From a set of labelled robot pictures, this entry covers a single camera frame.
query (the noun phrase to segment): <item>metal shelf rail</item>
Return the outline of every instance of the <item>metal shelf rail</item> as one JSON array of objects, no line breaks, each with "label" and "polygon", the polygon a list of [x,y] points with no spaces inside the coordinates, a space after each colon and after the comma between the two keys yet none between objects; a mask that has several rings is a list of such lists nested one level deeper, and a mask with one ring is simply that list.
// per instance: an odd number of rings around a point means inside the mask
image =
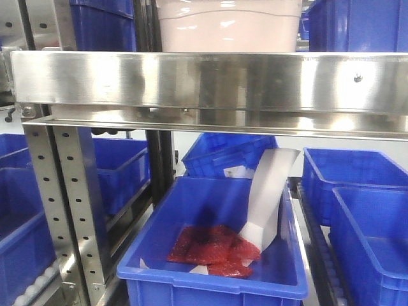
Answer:
[{"label": "metal shelf rail", "polygon": [[[7,2],[8,15],[0,12],[0,85],[15,96],[24,121],[62,305],[109,305],[123,290],[115,265],[134,220],[151,203],[150,190],[157,204],[171,185],[164,130],[408,140],[408,54],[76,52],[68,0]],[[139,50],[154,45],[149,40]],[[23,51],[11,53],[17,49]],[[122,234],[108,230],[119,220],[106,227],[91,127],[152,130],[152,188],[137,198],[143,209],[122,214],[129,225]],[[316,254],[310,235],[306,251]],[[305,306],[320,305],[321,295],[315,291]]]}]

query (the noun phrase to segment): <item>white container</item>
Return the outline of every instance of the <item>white container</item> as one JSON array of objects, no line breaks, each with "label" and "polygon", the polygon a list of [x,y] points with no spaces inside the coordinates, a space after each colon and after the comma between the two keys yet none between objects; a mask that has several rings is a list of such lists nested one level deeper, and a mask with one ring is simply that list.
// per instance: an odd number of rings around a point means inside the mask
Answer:
[{"label": "white container", "polygon": [[294,52],[302,0],[156,0],[165,52]]}]

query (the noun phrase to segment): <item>plastic crate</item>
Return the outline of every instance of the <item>plastic crate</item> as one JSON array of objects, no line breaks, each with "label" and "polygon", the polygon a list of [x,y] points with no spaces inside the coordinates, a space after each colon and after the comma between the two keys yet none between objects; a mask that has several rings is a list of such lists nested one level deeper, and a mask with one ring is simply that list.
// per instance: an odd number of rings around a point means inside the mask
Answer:
[{"label": "plastic crate", "polygon": [[226,177],[237,166],[255,170],[265,149],[277,148],[274,136],[203,133],[182,159],[193,177]]},{"label": "plastic crate", "polygon": [[150,179],[147,142],[95,138],[96,166],[107,214],[117,214]]},{"label": "plastic crate", "polygon": [[299,33],[302,40],[309,40],[309,16],[306,13],[300,18]]},{"label": "plastic crate", "polygon": [[304,150],[302,186],[321,225],[331,224],[334,187],[408,190],[408,172],[381,152]]},{"label": "plastic crate", "polygon": [[1,134],[0,135],[0,157],[15,151],[27,148],[27,141],[24,135]]},{"label": "plastic crate", "polygon": [[0,305],[12,305],[55,260],[32,170],[0,170]]},{"label": "plastic crate", "polygon": [[22,149],[0,157],[1,168],[31,168],[31,156],[28,149]]},{"label": "plastic crate", "polygon": [[[307,296],[307,280],[285,190],[279,236],[251,267],[246,280],[187,273],[194,266],[166,261],[185,226],[225,224],[240,231],[247,220],[251,181],[180,177],[118,266],[131,306],[295,306]],[[149,269],[140,267],[143,259]]]},{"label": "plastic crate", "polygon": [[408,193],[335,189],[330,240],[356,306],[407,305]]},{"label": "plastic crate", "polygon": [[136,51],[132,0],[70,0],[80,51]]},{"label": "plastic crate", "polygon": [[310,51],[408,51],[408,2],[317,0],[308,10]]}]

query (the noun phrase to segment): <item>white paper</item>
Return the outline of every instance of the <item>white paper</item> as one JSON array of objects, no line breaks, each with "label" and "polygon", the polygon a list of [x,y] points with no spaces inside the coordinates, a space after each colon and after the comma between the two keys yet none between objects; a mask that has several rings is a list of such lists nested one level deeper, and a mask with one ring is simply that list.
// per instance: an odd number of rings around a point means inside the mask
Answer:
[{"label": "white paper", "polygon": [[236,179],[252,179],[254,174],[255,170],[246,168],[245,166],[236,166],[224,169],[225,177],[232,177]]}]

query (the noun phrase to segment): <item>crate handle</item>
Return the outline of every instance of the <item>crate handle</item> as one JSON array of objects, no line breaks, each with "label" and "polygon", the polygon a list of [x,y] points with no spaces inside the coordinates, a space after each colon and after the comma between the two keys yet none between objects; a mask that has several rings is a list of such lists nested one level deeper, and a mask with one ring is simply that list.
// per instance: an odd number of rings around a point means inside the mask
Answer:
[{"label": "crate handle", "polygon": [[212,160],[214,166],[221,166],[223,164],[228,164],[234,162],[235,164],[240,164],[243,162],[243,165],[246,166],[246,159],[244,153],[237,152],[233,154],[228,154],[227,156],[218,157]]}]

